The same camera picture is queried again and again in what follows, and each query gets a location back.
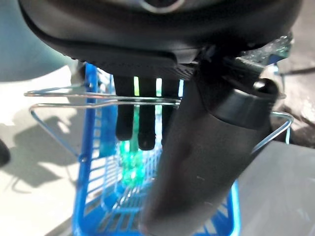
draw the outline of black rubber foot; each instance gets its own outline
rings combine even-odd
[[[0,140],[0,167],[10,161],[10,151],[2,140]]]

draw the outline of blue plastic basket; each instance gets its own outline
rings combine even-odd
[[[97,92],[97,69],[88,64],[86,82],[89,92]],[[102,109],[87,109],[85,114],[80,171],[73,215],[75,236],[139,236],[138,220],[146,190],[155,175],[161,153],[161,134],[157,128],[154,150],[144,152],[145,181],[141,186],[122,185],[120,157],[99,156],[101,131],[105,128]],[[196,236],[237,236],[240,232],[237,183],[234,183],[218,212],[196,232]]]

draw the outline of gray wall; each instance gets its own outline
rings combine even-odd
[[[76,61],[41,42],[27,27],[17,0],[0,0],[0,82],[33,79]]]

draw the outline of wire rack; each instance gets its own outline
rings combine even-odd
[[[179,106],[180,98],[124,97],[99,92],[97,68],[86,65],[86,80],[82,85],[65,88],[50,88],[30,91],[25,96],[84,98],[84,103],[40,103],[30,107],[30,113],[40,126],[60,143],[67,151],[78,158],[80,171],[77,181],[77,194],[73,214],[73,233],[76,236],[139,236],[138,221],[142,203],[156,177],[156,166],[161,154],[161,128],[156,128],[157,142],[154,150],[143,155],[145,178],[142,185],[124,186],[119,153],[101,156],[99,152],[102,108],[117,105],[163,105]],[[82,151],[78,154],[67,142],[39,118],[35,112],[43,108],[86,109]],[[287,113],[273,112],[271,116],[284,118],[284,124],[268,135],[253,149],[253,153],[286,131],[293,122]],[[157,115],[156,124],[161,124]],[[196,232],[196,236],[238,235],[240,213],[237,183],[234,183],[218,212]]]

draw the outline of metal wire frame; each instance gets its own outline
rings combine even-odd
[[[48,88],[42,90],[29,91],[24,94],[28,97],[72,97],[72,98],[94,98],[105,100],[101,103],[38,103],[32,105],[29,109],[33,118],[39,123],[39,125],[60,145],[62,145],[68,152],[79,158],[78,154],[66,141],[60,138],[43,120],[36,114],[35,109],[39,108],[74,108],[74,109],[96,109],[101,107],[113,106],[113,105],[163,105],[163,106],[175,106],[178,107],[181,103],[180,98],[163,98],[163,97],[126,97],[116,96],[105,93],[94,92],[52,92],[60,89],[75,89],[84,88],[86,85],[73,85],[63,88]],[[289,129],[294,121],[292,115],[283,112],[272,112],[272,117],[280,117],[286,119],[286,122],[280,126],[273,133],[264,138],[259,144],[257,144],[252,153],[255,153],[266,144],[271,142],[277,136]]]

